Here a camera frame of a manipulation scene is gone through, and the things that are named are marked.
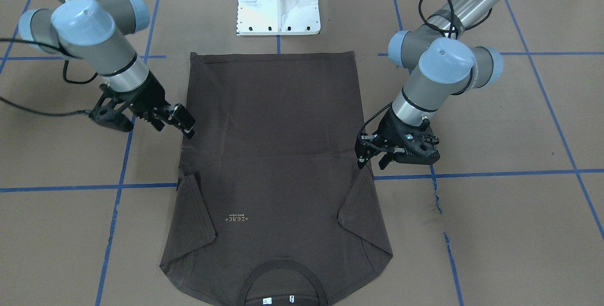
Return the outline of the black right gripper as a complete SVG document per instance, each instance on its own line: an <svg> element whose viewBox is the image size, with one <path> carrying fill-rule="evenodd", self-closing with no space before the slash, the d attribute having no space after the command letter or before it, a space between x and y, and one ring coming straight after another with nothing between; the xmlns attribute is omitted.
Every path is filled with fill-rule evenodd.
<svg viewBox="0 0 604 306"><path fill-rule="evenodd" d="M134 124L125 116L125 111L129 109L157 131L162 131L165 125L171 125L187 139L195 135L194 117L182 104L167 105L165 90L153 73L148 73L142 85L133 91L114 91L107 84L101 84L100 89L103 93L89 113L89 119L102 127L130 132Z"/></svg>

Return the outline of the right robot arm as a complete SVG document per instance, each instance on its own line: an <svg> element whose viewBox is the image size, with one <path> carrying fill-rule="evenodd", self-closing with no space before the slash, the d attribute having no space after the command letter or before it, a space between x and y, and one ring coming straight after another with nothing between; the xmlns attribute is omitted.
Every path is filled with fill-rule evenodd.
<svg viewBox="0 0 604 306"><path fill-rule="evenodd" d="M165 90L126 36L144 30L151 15L143 0L58 0L55 10L24 12L18 42L54 53L65 61L84 60L103 80L102 95L88 117L96 124L130 132L132 113L161 131L175 126L192 138L195 119L182 104L169 104Z"/></svg>

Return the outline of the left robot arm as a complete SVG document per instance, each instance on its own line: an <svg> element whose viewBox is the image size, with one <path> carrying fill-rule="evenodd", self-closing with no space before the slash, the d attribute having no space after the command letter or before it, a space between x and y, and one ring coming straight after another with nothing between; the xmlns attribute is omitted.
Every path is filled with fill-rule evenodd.
<svg viewBox="0 0 604 306"><path fill-rule="evenodd" d="M500 78L504 61L492 48L470 48L459 40L488 18L501 0L446 0L432 15L421 15L414 31L399 31L388 46L389 59L410 71L397 96L380 111L377 130L357 134L354 151L359 169L381 155L390 163L432 165L440 159L432 117L449 96L485 87Z"/></svg>

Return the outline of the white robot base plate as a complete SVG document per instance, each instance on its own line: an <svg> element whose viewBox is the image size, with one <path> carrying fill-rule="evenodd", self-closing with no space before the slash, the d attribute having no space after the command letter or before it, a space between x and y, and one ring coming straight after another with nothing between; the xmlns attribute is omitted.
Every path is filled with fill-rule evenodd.
<svg viewBox="0 0 604 306"><path fill-rule="evenodd" d="M315 35L320 31L319 0L238 0L237 35Z"/></svg>

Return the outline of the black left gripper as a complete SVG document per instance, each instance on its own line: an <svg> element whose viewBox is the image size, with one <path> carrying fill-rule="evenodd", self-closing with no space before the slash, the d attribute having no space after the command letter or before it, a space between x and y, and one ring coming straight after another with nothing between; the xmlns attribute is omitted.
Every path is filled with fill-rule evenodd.
<svg viewBox="0 0 604 306"><path fill-rule="evenodd" d="M431 129L431 121L422 119L418 127L403 123L389 108L374 134L359 132L354 152L358 169L364 169L372 158L383 154L379 168L384 170L391 162L414 165L432 165L440 160L437 149L440 139Z"/></svg>

